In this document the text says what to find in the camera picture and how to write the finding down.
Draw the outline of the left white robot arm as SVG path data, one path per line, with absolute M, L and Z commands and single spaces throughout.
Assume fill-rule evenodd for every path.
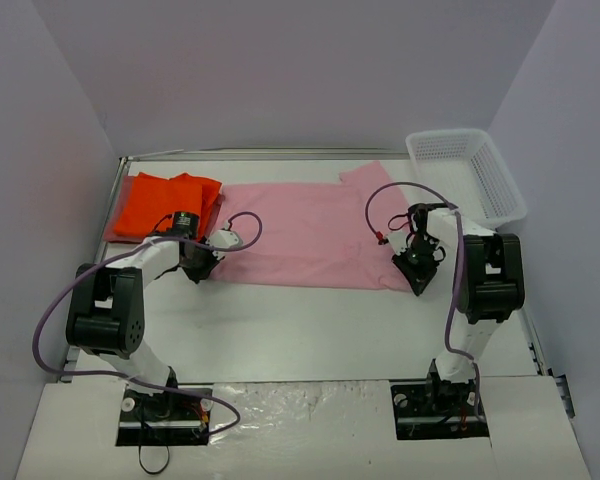
M 198 216 L 178 211 L 172 226 L 150 234 L 143 249 L 98 269 L 74 289 L 66 326 L 66 339 L 74 347 L 97 356 L 125 378 L 139 380 L 131 389 L 146 395 L 145 406 L 159 418 L 175 415 L 181 406 L 175 372 L 162 362 L 144 340 L 144 289 L 163 274 L 181 269 L 195 283 L 207 279 L 225 251 L 242 240 L 223 228 L 202 237 L 197 246 L 162 242 L 158 238 L 192 240 L 198 233 Z

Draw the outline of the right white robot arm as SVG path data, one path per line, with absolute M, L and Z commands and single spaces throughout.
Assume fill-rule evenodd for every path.
M 408 228 L 391 230 L 385 240 L 393 250 L 392 263 L 417 296 L 432 282 L 446 255 L 455 253 L 444 350 L 432 360 L 423 389 L 426 406 L 445 413 L 458 403 L 458 387 L 479 390 L 479 359 L 493 333 L 524 304 L 520 240 L 482 227 L 440 203 L 410 207 Z

